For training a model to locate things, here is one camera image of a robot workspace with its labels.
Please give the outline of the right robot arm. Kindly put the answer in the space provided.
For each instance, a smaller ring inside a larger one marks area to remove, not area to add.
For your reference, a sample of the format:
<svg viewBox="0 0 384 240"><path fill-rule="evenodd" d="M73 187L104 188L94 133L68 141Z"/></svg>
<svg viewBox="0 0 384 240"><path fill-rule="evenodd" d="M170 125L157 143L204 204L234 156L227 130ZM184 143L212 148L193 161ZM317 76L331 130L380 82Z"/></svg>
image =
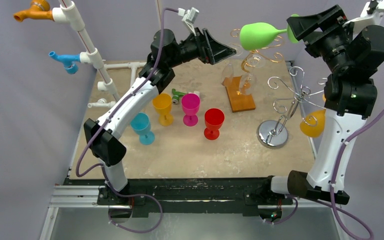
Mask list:
<svg viewBox="0 0 384 240"><path fill-rule="evenodd" d="M372 114L378 91L373 75L384 62L384 0L368 1L360 15L347 19L339 5L287 19L288 31L306 51L330 69L324 87L325 122L315 163L309 172L273 176L261 189L268 204L281 194L345 205L344 177L359 130Z"/></svg>

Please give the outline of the green wine glass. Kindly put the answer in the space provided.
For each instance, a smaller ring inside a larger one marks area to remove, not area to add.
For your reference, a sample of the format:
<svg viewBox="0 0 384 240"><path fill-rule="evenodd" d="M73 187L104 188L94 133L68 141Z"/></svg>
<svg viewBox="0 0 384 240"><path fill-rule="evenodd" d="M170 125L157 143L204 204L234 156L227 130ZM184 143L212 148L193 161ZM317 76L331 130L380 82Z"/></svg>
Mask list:
<svg viewBox="0 0 384 240"><path fill-rule="evenodd" d="M299 42L293 34L290 25L285 29L277 29L267 22L256 22L244 25L239 31L239 42L244 50L251 51L267 47L279 34L287 33L288 40Z"/></svg>

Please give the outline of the red wine glass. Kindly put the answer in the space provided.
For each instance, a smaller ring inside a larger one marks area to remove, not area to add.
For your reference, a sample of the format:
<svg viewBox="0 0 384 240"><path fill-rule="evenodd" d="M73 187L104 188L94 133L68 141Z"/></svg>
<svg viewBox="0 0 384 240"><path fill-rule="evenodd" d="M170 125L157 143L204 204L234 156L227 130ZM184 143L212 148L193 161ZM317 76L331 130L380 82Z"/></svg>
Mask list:
<svg viewBox="0 0 384 240"><path fill-rule="evenodd" d="M204 120L204 136L208 140L216 140L220 136L220 128L225 120L223 111L218 108L210 108L205 112Z"/></svg>

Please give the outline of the green faucet with white elbow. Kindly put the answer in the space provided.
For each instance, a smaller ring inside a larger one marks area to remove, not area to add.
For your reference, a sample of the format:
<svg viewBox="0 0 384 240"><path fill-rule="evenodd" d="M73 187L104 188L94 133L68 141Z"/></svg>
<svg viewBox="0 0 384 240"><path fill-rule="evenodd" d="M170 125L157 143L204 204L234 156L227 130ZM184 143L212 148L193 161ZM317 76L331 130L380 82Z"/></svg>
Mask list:
<svg viewBox="0 0 384 240"><path fill-rule="evenodd" d="M171 94L172 94L171 102L172 102L173 105L178 105L180 100L181 100L181 98L184 95L186 95L186 94L195 94L195 95L198 96L198 98L201 98L199 91L185 93L185 92L177 91L175 88L172 88L171 89Z"/></svg>

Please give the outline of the pink wine glass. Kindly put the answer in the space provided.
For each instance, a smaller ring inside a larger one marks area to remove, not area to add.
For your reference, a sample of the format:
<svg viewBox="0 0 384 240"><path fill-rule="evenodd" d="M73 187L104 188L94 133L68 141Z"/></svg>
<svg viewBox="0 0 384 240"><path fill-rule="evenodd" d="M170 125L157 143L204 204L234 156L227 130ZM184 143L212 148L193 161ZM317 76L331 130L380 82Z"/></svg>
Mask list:
<svg viewBox="0 0 384 240"><path fill-rule="evenodd" d="M181 107L184 112L183 123L193 127L199 122L197 113L200 109L201 100L195 93L187 93L181 99Z"/></svg>

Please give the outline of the blue wine glass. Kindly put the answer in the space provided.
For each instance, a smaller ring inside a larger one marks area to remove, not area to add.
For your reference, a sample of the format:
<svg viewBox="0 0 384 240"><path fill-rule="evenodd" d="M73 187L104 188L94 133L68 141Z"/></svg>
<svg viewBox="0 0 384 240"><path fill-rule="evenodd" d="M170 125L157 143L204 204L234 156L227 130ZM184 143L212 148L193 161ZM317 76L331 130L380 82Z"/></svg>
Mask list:
<svg viewBox="0 0 384 240"><path fill-rule="evenodd" d="M155 140L155 135L151 130L151 122L148 115L139 112L130 122L133 131L138 135L142 145L151 145Z"/></svg>

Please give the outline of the yellow wine glass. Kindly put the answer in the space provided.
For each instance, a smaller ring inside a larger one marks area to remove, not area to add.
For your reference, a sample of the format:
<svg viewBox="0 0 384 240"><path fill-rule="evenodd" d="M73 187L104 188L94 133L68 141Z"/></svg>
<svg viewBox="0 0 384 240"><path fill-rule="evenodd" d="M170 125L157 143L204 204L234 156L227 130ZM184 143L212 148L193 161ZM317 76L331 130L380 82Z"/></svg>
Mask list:
<svg viewBox="0 0 384 240"><path fill-rule="evenodd" d="M174 122L174 117L171 114L172 98L169 94L159 94L152 100L152 105L155 111L159 114L158 122L160 125L167 127Z"/></svg>

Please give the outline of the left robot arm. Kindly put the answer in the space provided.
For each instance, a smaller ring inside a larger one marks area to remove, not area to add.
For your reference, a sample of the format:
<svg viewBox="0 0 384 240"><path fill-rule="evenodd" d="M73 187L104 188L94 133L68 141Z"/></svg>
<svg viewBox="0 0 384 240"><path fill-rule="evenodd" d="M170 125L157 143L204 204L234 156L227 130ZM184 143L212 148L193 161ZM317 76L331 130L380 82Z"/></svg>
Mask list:
<svg viewBox="0 0 384 240"><path fill-rule="evenodd" d="M180 42L176 41L172 30L158 30L150 49L145 66L123 97L97 120L89 118L83 124L86 147L99 159L106 184L111 188L109 197L118 205L129 199L129 191L125 188L128 180L122 164L127 149L119 141L127 126L171 83L175 77L174 67L194 59L215 65L237 53L234 48L215 40L206 28L197 27Z"/></svg>

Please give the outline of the orange wine glass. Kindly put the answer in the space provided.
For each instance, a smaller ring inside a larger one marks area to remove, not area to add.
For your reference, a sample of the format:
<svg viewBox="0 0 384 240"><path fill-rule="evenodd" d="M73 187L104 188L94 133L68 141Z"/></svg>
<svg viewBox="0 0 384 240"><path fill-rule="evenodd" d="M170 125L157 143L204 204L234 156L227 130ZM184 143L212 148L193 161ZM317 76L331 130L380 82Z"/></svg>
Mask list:
<svg viewBox="0 0 384 240"><path fill-rule="evenodd" d="M307 98L304 98L302 101L310 105L317 106L318 110L307 114L305 117L302 117L299 128L304 135L310 138L317 138L323 133L325 129L326 108L311 102Z"/></svg>

